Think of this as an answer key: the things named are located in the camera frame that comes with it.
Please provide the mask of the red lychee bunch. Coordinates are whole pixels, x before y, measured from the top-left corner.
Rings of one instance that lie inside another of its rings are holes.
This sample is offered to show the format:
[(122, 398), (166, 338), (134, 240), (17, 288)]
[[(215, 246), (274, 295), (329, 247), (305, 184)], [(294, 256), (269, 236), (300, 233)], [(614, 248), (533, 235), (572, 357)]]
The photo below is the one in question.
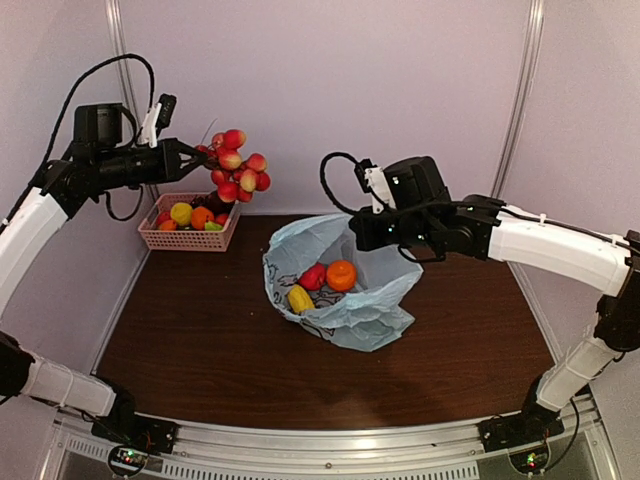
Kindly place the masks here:
[(204, 166), (210, 171), (215, 193), (223, 203), (249, 203), (256, 192), (265, 192), (271, 187), (266, 157), (261, 153), (242, 156), (241, 148), (246, 140), (244, 131), (229, 129), (214, 134), (208, 145), (196, 146), (206, 156)]

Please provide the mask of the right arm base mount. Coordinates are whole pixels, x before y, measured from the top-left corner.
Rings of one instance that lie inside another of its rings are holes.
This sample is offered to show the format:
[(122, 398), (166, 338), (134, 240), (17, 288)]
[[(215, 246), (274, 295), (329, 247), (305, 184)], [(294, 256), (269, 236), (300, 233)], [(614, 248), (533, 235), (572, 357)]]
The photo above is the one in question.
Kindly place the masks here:
[(559, 412), (536, 402), (538, 383), (539, 379), (531, 384), (519, 413), (494, 416), (477, 424), (485, 452), (541, 442), (565, 431)]

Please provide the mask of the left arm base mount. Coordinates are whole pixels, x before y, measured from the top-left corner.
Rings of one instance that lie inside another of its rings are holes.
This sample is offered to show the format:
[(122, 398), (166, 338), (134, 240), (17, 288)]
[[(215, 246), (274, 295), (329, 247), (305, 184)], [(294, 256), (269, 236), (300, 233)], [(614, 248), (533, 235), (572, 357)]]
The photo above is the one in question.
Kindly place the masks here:
[(99, 377), (99, 380), (111, 387), (116, 397), (106, 417), (83, 415), (83, 419), (92, 424), (91, 434), (153, 455), (171, 454), (178, 425), (138, 414), (134, 396), (128, 390), (106, 378)]

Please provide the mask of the light blue printed plastic bag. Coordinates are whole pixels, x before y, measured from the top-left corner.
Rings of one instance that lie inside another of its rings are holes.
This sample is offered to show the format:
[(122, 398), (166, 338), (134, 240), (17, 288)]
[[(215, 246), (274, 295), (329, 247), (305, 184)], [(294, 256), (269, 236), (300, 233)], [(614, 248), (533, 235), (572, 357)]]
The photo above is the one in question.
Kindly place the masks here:
[[(400, 303), (417, 284), (423, 268), (396, 248), (356, 249), (349, 217), (331, 214), (293, 221), (277, 230), (263, 255), (264, 285), (272, 307), (286, 320), (338, 347), (373, 352), (399, 339), (415, 317)], [(317, 263), (354, 264), (357, 281), (342, 293), (325, 285), (312, 292), (314, 307), (300, 314), (287, 298), (299, 277)]]

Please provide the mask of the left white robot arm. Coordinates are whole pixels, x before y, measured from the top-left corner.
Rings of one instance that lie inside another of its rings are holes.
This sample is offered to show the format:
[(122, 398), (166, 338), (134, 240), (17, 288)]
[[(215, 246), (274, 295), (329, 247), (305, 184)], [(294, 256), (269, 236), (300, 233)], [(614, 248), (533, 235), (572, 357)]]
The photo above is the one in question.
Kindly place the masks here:
[[(129, 113), (120, 103), (81, 106), (74, 132), (59, 159), (37, 170), (16, 210), (1, 223), (1, 308), (11, 307), (33, 277), (55, 237), (89, 201), (122, 188), (177, 182), (203, 165), (205, 153), (176, 138), (162, 138), (176, 106), (163, 95), (149, 107), (131, 140), (123, 138)], [(106, 429), (123, 444), (144, 433), (138, 415), (117, 405), (120, 393), (93, 375), (48, 359), (8, 332), (1, 334), (1, 397), (30, 397), (105, 417)]]

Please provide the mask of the yellow fruit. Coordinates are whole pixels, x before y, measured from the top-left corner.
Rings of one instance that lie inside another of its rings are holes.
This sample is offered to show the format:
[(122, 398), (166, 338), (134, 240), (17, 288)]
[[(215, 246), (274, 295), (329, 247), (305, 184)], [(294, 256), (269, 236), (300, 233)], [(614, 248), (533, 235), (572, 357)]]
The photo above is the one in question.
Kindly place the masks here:
[(297, 315), (315, 308), (309, 293), (298, 284), (295, 284), (288, 292), (287, 300), (291, 310)]

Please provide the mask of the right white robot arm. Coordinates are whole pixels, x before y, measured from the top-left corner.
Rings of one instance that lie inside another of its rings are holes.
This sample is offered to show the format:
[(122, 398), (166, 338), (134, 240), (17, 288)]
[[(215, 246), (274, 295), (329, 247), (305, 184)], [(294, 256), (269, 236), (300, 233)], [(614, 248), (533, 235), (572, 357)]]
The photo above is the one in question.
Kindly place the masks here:
[(430, 157), (386, 168), (370, 160), (355, 175), (372, 204), (349, 222), (357, 246), (394, 245), (402, 255), (429, 249), (429, 261), (450, 254), (508, 264), (557, 362), (534, 385), (513, 419), (519, 440), (535, 440), (579, 390), (611, 362), (639, 347), (639, 239), (593, 232), (527, 212), (500, 199), (451, 198)]

